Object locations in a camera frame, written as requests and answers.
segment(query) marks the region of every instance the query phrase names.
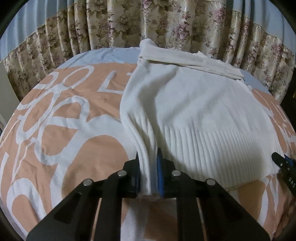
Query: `orange and white bedspread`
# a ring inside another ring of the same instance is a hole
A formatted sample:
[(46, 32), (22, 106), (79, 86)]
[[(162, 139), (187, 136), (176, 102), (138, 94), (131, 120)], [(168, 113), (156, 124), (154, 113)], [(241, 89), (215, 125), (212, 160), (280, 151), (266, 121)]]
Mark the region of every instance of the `orange and white bedspread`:
[[(14, 112), (0, 140), (0, 198), (23, 238), (84, 179), (105, 179), (135, 158), (119, 119), (122, 93), (135, 68), (107, 63), (55, 70)], [(295, 157), (296, 134), (280, 105), (267, 93), (252, 93), (270, 116), (283, 152)], [(230, 194), (270, 237), (294, 209), (277, 175)], [(174, 200), (124, 200), (121, 223), (121, 240), (177, 240)]]

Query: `light blue sheet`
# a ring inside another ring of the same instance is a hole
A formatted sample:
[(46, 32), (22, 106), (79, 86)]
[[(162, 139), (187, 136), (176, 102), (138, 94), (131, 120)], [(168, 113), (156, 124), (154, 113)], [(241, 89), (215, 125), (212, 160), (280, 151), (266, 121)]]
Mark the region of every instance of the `light blue sheet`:
[[(112, 63), (116, 62), (119, 64), (128, 63), (136, 64), (138, 56), (140, 54), (139, 47), (131, 48), (102, 48), (97, 50), (91, 50), (85, 53), (75, 55), (63, 63), (58, 69), (64, 69), (68, 67), (85, 66), (88, 64), (99, 64), (99, 63)], [(268, 90), (254, 78), (249, 72), (241, 70), (244, 75), (244, 81), (247, 85), (253, 88), (259, 89), (265, 93), (269, 93)]]

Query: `ribbed knit hem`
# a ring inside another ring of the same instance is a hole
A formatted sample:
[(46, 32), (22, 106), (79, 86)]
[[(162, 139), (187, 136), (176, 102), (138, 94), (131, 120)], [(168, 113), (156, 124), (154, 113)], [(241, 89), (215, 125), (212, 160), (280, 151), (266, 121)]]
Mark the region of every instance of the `ribbed knit hem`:
[(283, 155), (277, 136), (236, 130), (197, 131), (163, 126), (156, 137), (164, 158), (191, 178), (214, 178), (224, 188), (236, 188), (278, 172), (271, 159)]

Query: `curtain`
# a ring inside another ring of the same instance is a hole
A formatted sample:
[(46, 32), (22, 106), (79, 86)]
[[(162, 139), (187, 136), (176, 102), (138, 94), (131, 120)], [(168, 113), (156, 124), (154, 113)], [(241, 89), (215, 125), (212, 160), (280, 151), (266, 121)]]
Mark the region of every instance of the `curtain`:
[(75, 0), (4, 59), (11, 85), (23, 97), (73, 55), (103, 47), (158, 46), (203, 54), (250, 72), (278, 102), (291, 81), (295, 57), (226, 0)]

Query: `white sweater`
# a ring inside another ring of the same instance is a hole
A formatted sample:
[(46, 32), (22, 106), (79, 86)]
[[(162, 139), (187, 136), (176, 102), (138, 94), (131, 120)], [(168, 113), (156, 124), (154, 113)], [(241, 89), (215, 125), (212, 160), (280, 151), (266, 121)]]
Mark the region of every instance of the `white sweater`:
[(177, 169), (197, 180), (214, 178), (224, 188), (278, 171), (271, 159), (273, 152), (283, 155), (277, 134), (248, 87), (234, 80), (243, 77), (239, 69), (201, 54), (160, 49), (149, 39), (140, 47), (120, 118), (139, 154), (143, 195), (158, 192), (158, 147)]

